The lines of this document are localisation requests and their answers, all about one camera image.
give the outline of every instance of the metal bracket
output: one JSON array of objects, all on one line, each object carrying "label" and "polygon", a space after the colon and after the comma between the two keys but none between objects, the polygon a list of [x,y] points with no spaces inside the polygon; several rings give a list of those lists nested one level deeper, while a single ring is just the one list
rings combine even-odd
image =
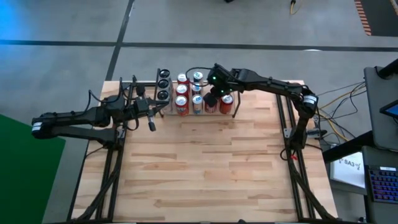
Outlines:
[{"label": "metal bracket", "polygon": [[[292,132],[291,128],[284,128],[284,136],[285,138],[289,138]],[[307,129],[307,138],[320,138],[321,130],[319,128]]]}]

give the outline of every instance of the yellow cable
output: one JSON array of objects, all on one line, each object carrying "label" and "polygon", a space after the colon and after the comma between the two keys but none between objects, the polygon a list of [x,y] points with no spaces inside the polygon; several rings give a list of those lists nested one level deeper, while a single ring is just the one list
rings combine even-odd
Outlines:
[{"label": "yellow cable", "polygon": [[[360,89],[362,89],[362,88],[365,88],[365,87],[366,87],[366,85],[363,84],[363,86],[361,86],[361,88],[358,88],[357,90],[353,91],[353,94],[356,93],[358,90],[360,90]],[[332,103],[336,102],[336,101],[339,100],[340,98],[342,98],[342,97],[344,97],[344,96],[346,96],[346,95],[351,94],[351,92],[352,92],[352,91],[349,91],[349,92],[347,92],[347,93],[344,93],[343,95],[341,95],[341,96],[337,97],[336,99],[332,100],[331,102],[329,102],[329,103],[326,104],[325,106],[320,107],[319,109],[324,109],[325,107],[331,105]]]},{"label": "yellow cable", "polygon": [[344,137],[342,134],[340,134],[340,133],[336,130],[335,125],[334,125],[326,116],[324,116],[324,115],[322,115],[322,114],[319,114],[319,116],[321,116],[322,118],[325,118],[325,119],[329,122],[329,124],[330,124],[331,128],[333,129],[333,132],[334,132],[334,133],[336,133],[340,138],[344,139],[345,141],[349,141],[348,138]]},{"label": "yellow cable", "polygon": [[296,14],[296,13],[300,10],[301,6],[303,5],[303,0],[301,0],[301,3],[300,3],[300,5],[298,6],[298,9],[297,9],[295,12],[293,12],[293,7],[294,7],[294,5],[295,5],[295,4],[290,4],[290,15],[294,15],[294,14]]}]

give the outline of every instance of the soda can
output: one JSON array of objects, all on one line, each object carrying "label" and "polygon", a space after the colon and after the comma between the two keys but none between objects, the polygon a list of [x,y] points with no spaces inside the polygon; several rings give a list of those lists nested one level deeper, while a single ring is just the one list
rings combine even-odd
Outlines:
[{"label": "soda can", "polygon": [[185,96],[178,96],[175,98],[175,108],[180,116],[189,114],[189,103]]},{"label": "soda can", "polygon": [[195,72],[193,74],[193,82],[197,82],[200,85],[203,85],[203,74],[202,74],[202,72]]},{"label": "soda can", "polygon": [[171,113],[173,112],[173,106],[172,106],[172,98],[171,95],[169,94],[169,92],[162,90],[160,92],[157,93],[157,100],[159,101],[167,101],[169,102],[169,104],[165,107],[162,108],[162,112],[163,113]]},{"label": "soda can", "polygon": [[194,114],[201,114],[203,111],[203,97],[201,95],[192,96],[192,108]]},{"label": "soda can", "polygon": [[225,95],[221,98],[220,113],[229,114],[232,110],[234,98],[231,95]]},{"label": "soda can", "polygon": [[193,95],[201,95],[202,87],[197,86],[197,85],[200,85],[200,84],[199,83],[194,83],[191,86],[192,96]]},{"label": "soda can", "polygon": [[217,111],[217,103],[216,103],[216,105],[214,105],[213,107],[210,107],[209,104],[207,104],[207,103],[205,102],[205,111],[206,111],[207,113],[214,113],[214,112],[216,112],[216,111]]},{"label": "soda can", "polygon": [[173,80],[172,80],[172,76],[170,75],[170,71],[168,71],[167,69],[161,70],[159,73],[159,77],[161,79],[165,79],[165,80],[169,81],[169,85],[172,90],[171,92],[174,92]]},{"label": "soda can", "polygon": [[184,84],[188,87],[189,89],[189,79],[187,79],[187,76],[184,73],[180,73],[177,76],[177,83],[180,84]]},{"label": "soda can", "polygon": [[158,87],[158,91],[162,91],[165,90],[167,91],[169,94],[172,93],[172,88],[170,86],[170,82],[166,79],[161,79],[157,82],[157,87]]},{"label": "soda can", "polygon": [[175,94],[177,96],[185,96],[188,99],[189,98],[188,87],[184,84],[179,84],[175,89]]}]

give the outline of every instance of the wire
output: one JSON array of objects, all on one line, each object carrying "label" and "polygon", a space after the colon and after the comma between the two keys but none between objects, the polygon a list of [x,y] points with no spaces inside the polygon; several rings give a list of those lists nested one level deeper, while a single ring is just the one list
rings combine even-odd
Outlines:
[{"label": "wire", "polygon": [[[360,89],[362,89],[362,88],[365,88],[365,87],[366,87],[366,85],[363,85],[361,88],[358,88],[356,91],[358,91],[358,90],[360,90]],[[346,96],[346,95],[349,95],[349,94],[351,94],[351,93],[352,93],[352,91],[349,91],[349,92],[347,92],[347,93],[342,94],[341,96],[335,98],[334,100],[332,100],[331,102],[327,103],[326,105],[320,107],[320,109],[324,109],[325,107],[327,107],[327,106],[331,105],[332,103],[336,102],[338,99],[340,99],[340,98],[342,98],[342,97],[344,97],[344,96]]]},{"label": "wire", "polygon": [[211,70],[211,69],[213,69],[213,68],[206,68],[206,67],[193,67],[193,68],[190,68],[190,69],[188,69],[188,70],[185,72],[185,77],[187,78],[187,80],[189,81],[189,83],[191,83],[192,85],[196,85],[196,86],[200,86],[200,87],[205,87],[205,86],[208,86],[208,85],[209,85],[209,83],[206,83],[206,84],[204,84],[204,85],[198,85],[197,83],[194,83],[193,81],[191,81],[191,80],[189,79],[189,77],[188,77],[188,72],[190,72],[190,71],[192,71],[192,70],[194,70],[194,69],[205,69],[205,70]]},{"label": "wire", "polygon": [[332,128],[332,130],[333,130],[340,138],[344,139],[345,141],[349,141],[348,138],[344,137],[342,134],[340,134],[340,133],[336,130],[335,126],[333,125],[333,123],[332,123],[329,119],[327,119],[327,121],[329,122],[330,127]]},{"label": "wire", "polygon": [[334,91],[342,90],[342,89],[345,89],[345,88],[348,88],[348,87],[351,87],[351,86],[358,85],[360,83],[363,83],[363,82],[357,82],[357,83],[354,83],[354,84],[351,84],[351,85],[348,85],[348,86],[344,86],[344,87],[341,87],[341,88],[338,88],[338,89],[335,89],[335,90],[329,90],[329,91],[323,92],[321,94],[318,94],[317,96],[322,96],[322,95],[327,94],[327,93],[332,93]]},{"label": "wire", "polygon": [[100,100],[98,97],[96,97],[96,96],[94,95],[94,93],[93,93],[91,90],[88,90],[88,93],[89,93],[96,101],[98,101],[98,102],[100,102],[100,103],[114,103],[114,102],[116,102],[116,101],[119,100],[120,96],[121,96],[122,93],[123,93],[122,81],[123,81],[123,80],[122,80],[122,77],[120,77],[120,79],[119,79],[119,93],[118,93],[118,97],[116,97],[116,99],[113,100],[113,101]]},{"label": "wire", "polygon": [[[322,128],[321,128],[321,116],[320,116],[319,108],[318,108],[318,107],[317,107],[317,113],[318,113],[318,129],[320,130],[320,140],[324,140],[324,137],[323,137],[322,134],[321,134],[321,131],[322,131]],[[336,134],[336,133],[331,133],[331,134],[335,134],[336,137],[337,137],[337,140],[338,140],[339,143],[340,143],[340,139],[338,138],[337,134]]]},{"label": "wire", "polygon": [[287,161],[287,159],[285,159],[282,154],[284,153],[284,151],[286,151],[286,148],[284,148],[280,153],[279,153],[279,157],[283,160],[283,161]]},{"label": "wire", "polygon": [[328,137],[328,136],[330,136],[330,135],[332,135],[332,134],[334,134],[334,135],[336,136],[337,141],[338,141],[338,144],[341,144],[340,138],[338,137],[338,135],[337,135],[336,133],[329,133],[329,134],[326,134],[326,135],[322,136],[322,140],[324,140],[324,141],[326,142],[325,138]]},{"label": "wire", "polygon": [[102,146],[102,147],[100,147],[100,148],[97,148],[97,149],[95,149],[94,151],[90,152],[89,154],[87,154],[87,155],[85,156],[85,159],[86,159],[89,155],[91,155],[92,153],[97,152],[97,151],[99,151],[100,149],[103,149],[103,148],[104,148],[104,146]]},{"label": "wire", "polygon": [[300,3],[300,5],[298,6],[298,9],[295,11],[295,12],[293,12],[293,8],[294,8],[294,6],[295,6],[295,1],[291,1],[290,2],[290,15],[294,15],[294,14],[296,14],[299,10],[300,10],[300,8],[303,6],[303,0],[301,0],[301,3]]},{"label": "wire", "polygon": [[[353,93],[356,93],[356,92],[357,92],[357,87],[360,87],[361,85],[363,85],[363,84],[360,84],[360,85],[356,86],[356,87],[351,91],[351,93],[349,94],[349,100],[351,101],[351,104],[354,106],[355,112],[352,112],[352,113],[350,113],[350,114],[346,114],[346,115],[344,115],[344,116],[348,116],[348,115],[355,114],[355,113],[358,112],[358,109],[357,109],[357,107],[355,106],[355,104],[354,104],[354,102],[353,102]],[[361,92],[361,93],[358,93],[358,94],[355,95],[355,96],[358,96],[358,95],[360,95],[360,94],[362,94],[362,93],[364,93],[364,92],[366,92],[366,90],[363,91],[363,92]],[[338,108],[339,108],[347,99],[348,99],[348,97],[344,98],[344,99],[338,104],[338,106],[337,106],[336,109],[334,110],[333,114],[331,115],[332,118],[335,118],[335,113],[336,113],[336,111],[338,110]]]},{"label": "wire", "polygon": [[[119,86],[122,86],[122,78],[119,79]],[[81,114],[78,114],[78,115],[62,116],[62,117],[60,117],[60,118],[78,118],[78,117],[80,117],[80,116],[85,115],[85,114],[87,113],[87,111],[88,111],[88,108],[90,107],[91,96],[92,96],[95,100],[97,100],[97,101],[99,101],[99,102],[101,102],[101,103],[113,103],[113,102],[117,101],[117,100],[120,98],[120,96],[121,96],[121,91],[119,90],[118,97],[117,97],[115,100],[113,100],[113,101],[101,101],[101,100],[99,100],[99,99],[93,94],[93,92],[92,92],[91,90],[88,90],[88,101],[87,101],[87,105],[86,105],[86,108],[84,109],[84,111],[83,111]]]},{"label": "wire", "polygon": [[363,91],[363,92],[361,92],[361,93],[358,93],[357,95],[351,95],[351,96],[349,96],[349,99],[350,99],[350,101],[351,101],[351,104],[352,104],[352,105],[354,106],[354,108],[355,108],[355,111],[354,111],[354,112],[351,112],[351,113],[348,113],[348,114],[344,114],[344,115],[335,117],[335,113],[336,113],[337,109],[348,99],[348,97],[347,97],[347,98],[343,99],[343,100],[340,102],[340,104],[336,107],[336,109],[334,110],[333,114],[331,115],[331,118],[337,119],[337,118],[342,118],[342,117],[349,116],[349,115],[352,115],[352,114],[357,113],[357,112],[358,112],[358,109],[357,109],[357,107],[355,106],[355,104],[354,104],[354,102],[353,102],[353,97],[354,97],[354,96],[358,96],[358,95],[360,95],[360,94],[363,94],[363,93],[365,93],[365,92],[366,92],[366,90]]},{"label": "wire", "polygon": [[138,120],[137,116],[136,116],[134,119],[135,119],[135,121],[136,121],[136,127],[135,127],[134,129],[131,129],[131,128],[129,127],[129,125],[127,124],[127,125],[124,126],[127,130],[129,130],[129,131],[135,131],[135,130],[137,130],[137,128],[139,127],[139,120]]},{"label": "wire", "polygon": [[[320,111],[322,111],[322,113],[325,113],[325,114],[327,114],[328,116],[330,116],[330,115],[329,115],[328,113],[326,113],[324,110],[320,109]],[[344,131],[345,131],[345,132],[347,132],[348,134],[350,134],[353,138],[356,138],[356,136],[355,136],[353,133],[349,132],[346,128],[344,128],[344,127],[342,127],[341,125],[339,125],[339,124],[337,123],[337,121],[334,120],[333,118],[327,118],[327,119],[324,119],[324,120],[321,120],[321,121],[330,121],[330,122],[332,122],[333,124],[337,125],[337,126],[341,129],[342,135],[343,135],[344,137],[346,137],[346,136],[344,135]]]},{"label": "wire", "polygon": [[320,150],[323,150],[321,147],[319,147],[319,146],[314,146],[313,144],[305,143],[305,145],[306,145],[306,146],[311,146],[311,147],[314,147],[314,148],[317,148],[317,149],[320,149]]}]

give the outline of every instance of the red soda can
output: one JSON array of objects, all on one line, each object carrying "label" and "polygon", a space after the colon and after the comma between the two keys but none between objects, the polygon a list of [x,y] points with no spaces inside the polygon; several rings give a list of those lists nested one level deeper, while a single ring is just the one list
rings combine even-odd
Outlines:
[{"label": "red soda can", "polygon": [[232,110],[234,98],[231,95],[225,95],[221,98],[220,113],[229,114]]},{"label": "red soda can", "polygon": [[189,103],[185,96],[178,96],[175,98],[175,108],[180,116],[189,114]]},{"label": "red soda can", "polygon": [[189,79],[187,79],[187,76],[184,73],[181,73],[177,76],[177,83],[184,84],[189,89]]},{"label": "red soda can", "polygon": [[185,84],[179,84],[175,89],[175,94],[177,96],[185,96],[188,99],[189,98],[188,87]]},{"label": "red soda can", "polygon": [[207,103],[205,102],[205,111],[206,111],[207,113],[214,113],[214,112],[216,112],[216,111],[217,111],[217,104],[218,104],[218,103],[216,103],[216,105],[214,105],[213,107],[210,107],[209,104],[207,104]]}]

